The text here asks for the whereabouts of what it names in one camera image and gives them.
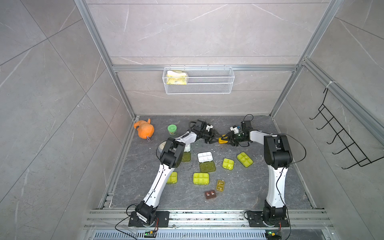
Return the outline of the yellow small pillbox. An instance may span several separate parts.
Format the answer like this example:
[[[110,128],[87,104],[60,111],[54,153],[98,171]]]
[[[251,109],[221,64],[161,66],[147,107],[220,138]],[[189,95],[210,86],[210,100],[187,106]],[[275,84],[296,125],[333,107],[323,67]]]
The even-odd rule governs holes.
[[[223,192],[225,188],[225,181],[223,180],[218,180],[217,185],[216,185],[216,190],[219,192]]]

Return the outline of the brown small pillbox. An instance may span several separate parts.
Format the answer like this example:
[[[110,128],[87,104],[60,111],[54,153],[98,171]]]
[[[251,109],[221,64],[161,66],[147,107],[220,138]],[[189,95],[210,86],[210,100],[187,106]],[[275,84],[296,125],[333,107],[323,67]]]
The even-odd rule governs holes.
[[[207,200],[214,199],[217,197],[217,193],[215,190],[209,190],[204,192],[205,198]]]

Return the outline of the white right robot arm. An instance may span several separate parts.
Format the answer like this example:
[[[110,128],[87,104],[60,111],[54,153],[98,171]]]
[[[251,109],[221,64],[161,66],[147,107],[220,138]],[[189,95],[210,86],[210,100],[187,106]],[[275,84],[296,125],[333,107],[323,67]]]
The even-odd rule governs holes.
[[[219,140],[236,147],[242,142],[256,142],[264,146],[264,160],[269,170],[269,189],[263,209],[263,222],[272,227],[287,219],[285,181],[288,168],[293,162],[287,135],[255,130],[251,121],[242,121],[240,126],[232,126]]]

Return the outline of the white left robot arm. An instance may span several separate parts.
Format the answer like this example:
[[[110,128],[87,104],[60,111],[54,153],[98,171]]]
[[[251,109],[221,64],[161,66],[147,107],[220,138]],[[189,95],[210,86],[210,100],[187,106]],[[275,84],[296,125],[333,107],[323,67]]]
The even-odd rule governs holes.
[[[185,147],[199,139],[212,144],[218,141],[219,133],[213,125],[197,120],[189,122],[188,131],[177,138],[168,138],[160,154],[160,166],[156,178],[144,199],[136,206],[138,218],[146,225],[152,225],[156,220],[156,210],[161,194],[172,172],[182,162]]]

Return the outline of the large green six-cell pillbox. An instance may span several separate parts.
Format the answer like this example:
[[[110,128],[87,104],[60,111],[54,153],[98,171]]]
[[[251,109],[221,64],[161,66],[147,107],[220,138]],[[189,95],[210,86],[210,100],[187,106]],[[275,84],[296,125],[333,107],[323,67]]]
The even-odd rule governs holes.
[[[194,173],[193,184],[194,185],[208,185],[210,183],[210,175],[208,173]]]

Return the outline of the amber pillbox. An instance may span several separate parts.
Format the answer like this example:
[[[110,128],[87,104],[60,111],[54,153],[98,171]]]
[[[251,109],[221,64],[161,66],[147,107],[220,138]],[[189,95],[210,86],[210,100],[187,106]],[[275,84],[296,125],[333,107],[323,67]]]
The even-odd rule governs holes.
[[[222,138],[218,138],[218,143],[219,144],[227,144],[228,140],[223,140]]]

